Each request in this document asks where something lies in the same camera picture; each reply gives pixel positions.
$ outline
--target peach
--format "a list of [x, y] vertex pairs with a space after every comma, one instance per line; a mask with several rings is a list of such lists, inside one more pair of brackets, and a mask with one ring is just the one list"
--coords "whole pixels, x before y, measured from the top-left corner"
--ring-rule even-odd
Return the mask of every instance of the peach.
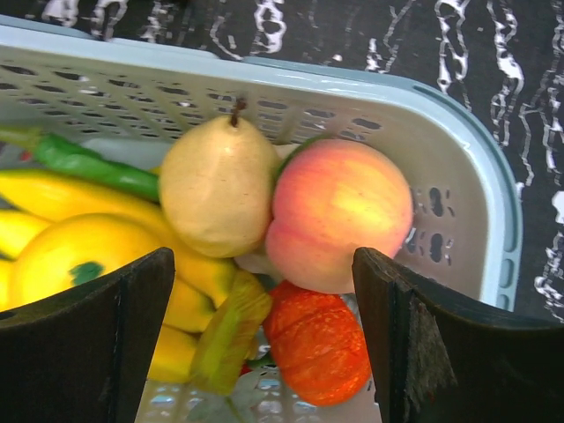
[[274, 220], [265, 247], [297, 286], [320, 293], [354, 292], [354, 250], [393, 257], [412, 226], [412, 197], [400, 170], [367, 145], [314, 142], [278, 179]]

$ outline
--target small orange pumpkin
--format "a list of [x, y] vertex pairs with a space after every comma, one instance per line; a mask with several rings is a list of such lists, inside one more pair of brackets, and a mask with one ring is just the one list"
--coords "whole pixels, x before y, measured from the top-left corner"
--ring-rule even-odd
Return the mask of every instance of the small orange pumpkin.
[[345, 302], [287, 280], [270, 294], [264, 333], [287, 385], [316, 406], [340, 404], [359, 392], [370, 361], [362, 328]]

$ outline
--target light blue basket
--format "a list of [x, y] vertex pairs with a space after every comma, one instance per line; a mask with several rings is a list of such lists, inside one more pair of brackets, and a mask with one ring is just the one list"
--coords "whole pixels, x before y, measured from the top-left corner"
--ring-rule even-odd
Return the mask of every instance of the light blue basket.
[[[412, 186], [416, 211], [397, 259], [459, 292], [513, 309], [523, 236], [515, 180], [489, 132], [449, 97], [406, 78], [255, 57], [225, 62], [202, 51], [104, 43], [34, 25], [0, 17], [3, 122], [41, 124], [134, 162], [145, 147], [171, 143], [190, 126], [228, 113], [244, 94], [246, 117], [275, 144], [329, 131], [390, 157]], [[157, 149], [155, 164], [165, 150]], [[13, 166], [15, 157], [8, 149], [0, 166]], [[166, 392], [181, 408], [197, 399], [186, 387]], [[271, 405], [258, 407], [264, 421], [337, 422], [352, 415], [358, 423], [374, 421], [372, 393], [301, 414], [283, 384], [269, 392]], [[151, 394], [140, 421], [145, 409], [154, 414], [147, 398]], [[185, 417], [178, 410], [175, 415]]]

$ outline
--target green chili pepper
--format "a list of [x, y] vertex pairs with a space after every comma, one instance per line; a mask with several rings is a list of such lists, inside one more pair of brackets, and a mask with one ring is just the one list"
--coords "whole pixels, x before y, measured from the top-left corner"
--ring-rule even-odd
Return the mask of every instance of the green chili pepper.
[[102, 156], [39, 128], [0, 127], [0, 141], [28, 150], [33, 159], [55, 172], [159, 201], [159, 177]]

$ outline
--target black and white table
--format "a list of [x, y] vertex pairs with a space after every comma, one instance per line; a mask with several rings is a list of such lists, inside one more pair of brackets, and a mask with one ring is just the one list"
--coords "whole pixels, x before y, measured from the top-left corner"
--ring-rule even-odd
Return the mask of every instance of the black and white table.
[[0, 14], [436, 86], [492, 131], [524, 214], [516, 312], [564, 323], [562, 0], [18, 0]]

